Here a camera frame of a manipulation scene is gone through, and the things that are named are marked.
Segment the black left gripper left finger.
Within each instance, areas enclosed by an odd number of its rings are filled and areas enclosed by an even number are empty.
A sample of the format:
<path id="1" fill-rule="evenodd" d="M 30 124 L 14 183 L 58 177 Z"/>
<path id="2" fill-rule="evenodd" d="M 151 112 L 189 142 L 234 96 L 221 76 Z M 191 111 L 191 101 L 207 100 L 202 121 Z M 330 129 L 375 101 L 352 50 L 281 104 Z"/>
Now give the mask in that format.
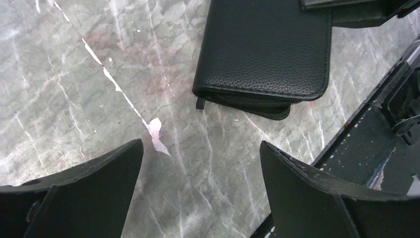
<path id="1" fill-rule="evenodd" d="M 135 139 L 61 172 L 2 186 L 1 237 L 120 237 L 143 153 Z"/>

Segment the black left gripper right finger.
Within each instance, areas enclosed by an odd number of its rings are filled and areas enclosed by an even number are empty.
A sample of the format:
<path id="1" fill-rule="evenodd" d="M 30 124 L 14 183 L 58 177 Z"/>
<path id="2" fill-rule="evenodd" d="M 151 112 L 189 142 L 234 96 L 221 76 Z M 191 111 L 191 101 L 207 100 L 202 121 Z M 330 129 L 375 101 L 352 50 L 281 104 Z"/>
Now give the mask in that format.
<path id="1" fill-rule="evenodd" d="M 263 180 L 281 238 L 417 238 L 419 196 L 354 184 L 267 141 L 260 145 Z"/>

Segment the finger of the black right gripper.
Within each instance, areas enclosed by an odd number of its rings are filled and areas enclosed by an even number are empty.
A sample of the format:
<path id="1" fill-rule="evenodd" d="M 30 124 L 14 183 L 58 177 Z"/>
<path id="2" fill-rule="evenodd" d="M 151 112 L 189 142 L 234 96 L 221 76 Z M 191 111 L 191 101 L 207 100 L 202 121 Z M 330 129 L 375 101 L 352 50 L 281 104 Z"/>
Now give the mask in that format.
<path id="1" fill-rule="evenodd" d="M 404 18 L 419 0 L 302 0 L 303 10 L 332 10 L 332 25 L 344 28 L 377 27 L 396 16 Z"/>

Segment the black zippered tool case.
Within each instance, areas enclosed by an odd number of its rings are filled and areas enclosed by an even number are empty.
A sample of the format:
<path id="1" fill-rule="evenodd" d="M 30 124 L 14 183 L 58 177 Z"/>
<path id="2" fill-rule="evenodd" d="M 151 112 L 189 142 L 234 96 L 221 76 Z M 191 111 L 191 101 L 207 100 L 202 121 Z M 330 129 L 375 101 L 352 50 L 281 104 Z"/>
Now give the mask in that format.
<path id="1" fill-rule="evenodd" d="M 205 102 L 283 120 L 291 106 L 324 95 L 332 10 L 298 0 L 213 0 L 192 91 Z"/>

